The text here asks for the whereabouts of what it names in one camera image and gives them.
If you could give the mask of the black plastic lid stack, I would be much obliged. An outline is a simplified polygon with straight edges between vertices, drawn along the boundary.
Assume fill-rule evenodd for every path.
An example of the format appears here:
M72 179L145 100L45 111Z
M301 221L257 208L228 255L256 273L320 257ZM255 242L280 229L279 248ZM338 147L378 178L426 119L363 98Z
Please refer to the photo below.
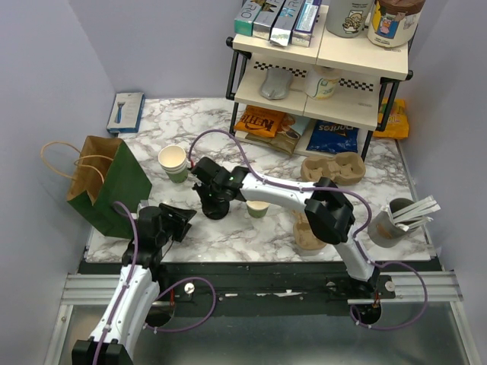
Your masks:
M226 201L219 201L214 199L202 200L202 212L203 214L214 221L221 220L229 212L230 204Z

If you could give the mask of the single green paper cup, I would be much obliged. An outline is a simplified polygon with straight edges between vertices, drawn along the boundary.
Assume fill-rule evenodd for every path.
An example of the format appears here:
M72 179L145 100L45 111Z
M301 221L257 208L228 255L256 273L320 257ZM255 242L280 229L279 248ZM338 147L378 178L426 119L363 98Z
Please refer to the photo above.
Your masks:
M266 216L270 204L261 201L247 201L247 212L251 217L262 218Z

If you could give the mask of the green paper cup stack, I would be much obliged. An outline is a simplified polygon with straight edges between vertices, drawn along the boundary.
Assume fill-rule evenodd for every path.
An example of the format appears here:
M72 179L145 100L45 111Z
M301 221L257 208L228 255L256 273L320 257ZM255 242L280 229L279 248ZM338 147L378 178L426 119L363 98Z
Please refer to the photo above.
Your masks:
M184 183L188 177L188 161L185 150L169 145L158 154L158 162L172 183Z

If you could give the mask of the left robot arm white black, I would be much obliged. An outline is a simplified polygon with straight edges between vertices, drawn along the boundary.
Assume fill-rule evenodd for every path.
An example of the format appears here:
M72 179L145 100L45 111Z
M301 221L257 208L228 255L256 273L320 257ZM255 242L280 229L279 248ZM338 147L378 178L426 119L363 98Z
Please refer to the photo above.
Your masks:
M123 254L123 265L112 298L87 340L72 348L73 364L132 364L135 344L156 300L168 293L168 281L160 276L163 248L180 242L191 228L193 209L166 204L143 206L136 214L122 202L113 209L129 219L133 239Z

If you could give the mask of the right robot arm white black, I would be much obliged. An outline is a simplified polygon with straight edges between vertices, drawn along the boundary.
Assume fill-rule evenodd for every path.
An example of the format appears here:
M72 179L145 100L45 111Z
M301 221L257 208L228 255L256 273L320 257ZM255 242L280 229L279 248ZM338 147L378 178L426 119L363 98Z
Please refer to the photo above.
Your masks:
M330 179L319 182L292 182L252 171L249 167L226 170L208 157L201 158L190 172L198 182L204 215L220 220L229 212L230 202L265 202L291 209L306 216L312 234L333 245L345 263L352 293L360 298L376 291L380 273L358 241L353 204L347 194Z

